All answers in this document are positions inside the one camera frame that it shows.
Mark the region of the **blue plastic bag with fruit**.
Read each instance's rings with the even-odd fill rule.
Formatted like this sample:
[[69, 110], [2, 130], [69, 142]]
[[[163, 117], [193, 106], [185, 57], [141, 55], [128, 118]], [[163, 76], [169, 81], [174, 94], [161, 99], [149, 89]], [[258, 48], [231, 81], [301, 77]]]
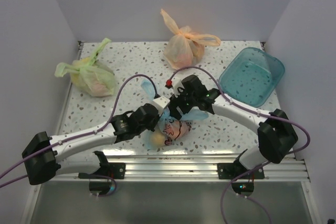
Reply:
[[192, 130], [192, 124], [195, 121], [202, 121], [206, 118], [208, 118], [207, 113], [199, 109], [191, 109], [180, 119], [176, 119], [170, 115], [169, 109], [165, 108], [154, 131], [144, 133], [144, 147], [153, 150], [172, 145]]

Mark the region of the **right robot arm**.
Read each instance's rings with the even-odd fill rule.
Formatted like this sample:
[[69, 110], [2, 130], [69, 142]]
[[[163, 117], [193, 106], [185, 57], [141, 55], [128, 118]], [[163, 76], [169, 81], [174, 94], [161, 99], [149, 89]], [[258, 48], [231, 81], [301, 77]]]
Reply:
[[181, 119], [196, 107], [201, 111], [229, 118], [257, 134], [257, 146], [244, 150], [226, 168], [231, 176], [246, 178], [255, 167], [265, 162], [279, 164], [298, 140], [293, 126], [286, 121], [287, 115], [284, 111], [276, 109], [263, 118], [257, 109], [241, 109], [226, 100], [218, 88], [207, 89], [194, 74], [182, 80], [168, 79], [166, 87], [172, 88], [174, 92], [169, 104], [172, 117]]

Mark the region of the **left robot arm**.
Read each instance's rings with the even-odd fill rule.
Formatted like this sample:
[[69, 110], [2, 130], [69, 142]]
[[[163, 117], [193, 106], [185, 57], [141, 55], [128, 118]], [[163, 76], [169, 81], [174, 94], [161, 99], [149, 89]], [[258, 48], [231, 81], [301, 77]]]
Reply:
[[135, 111], [115, 115], [106, 123], [71, 133], [48, 136], [47, 132], [37, 133], [22, 152], [29, 183], [43, 184], [57, 175], [70, 173], [92, 173], [104, 178], [109, 165], [100, 154], [93, 161], [71, 161], [73, 155], [89, 149], [128, 141], [149, 130], [154, 131], [164, 105], [146, 103]]

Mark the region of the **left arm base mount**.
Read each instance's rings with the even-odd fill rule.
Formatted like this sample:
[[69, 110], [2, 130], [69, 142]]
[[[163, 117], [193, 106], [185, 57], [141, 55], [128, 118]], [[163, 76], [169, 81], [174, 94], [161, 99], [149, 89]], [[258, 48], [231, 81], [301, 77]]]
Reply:
[[99, 160], [99, 168], [93, 173], [79, 173], [79, 179], [124, 179], [126, 164], [110, 163], [102, 151], [94, 151], [95, 156]]

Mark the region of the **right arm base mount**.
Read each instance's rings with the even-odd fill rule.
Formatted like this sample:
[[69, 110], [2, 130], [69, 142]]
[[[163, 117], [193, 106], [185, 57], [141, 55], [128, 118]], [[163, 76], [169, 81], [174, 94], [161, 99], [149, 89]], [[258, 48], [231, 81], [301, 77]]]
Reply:
[[[232, 180], [236, 178], [237, 176], [245, 173], [248, 171], [240, 162], [240, 157], [247, 151], [244, 150], [241, 154], [238, 155], [238, 157], [232, 162], [232, 163], [218, 163], [217, 164], [217, 173], [219, 179], [229, 179]], [[265, 174], [264, 170], [261, 168], [261, 170], [256, 170], [254, 172], [250, 172], [249, 174], [241, 177], [241, 179], [264, 179]]]

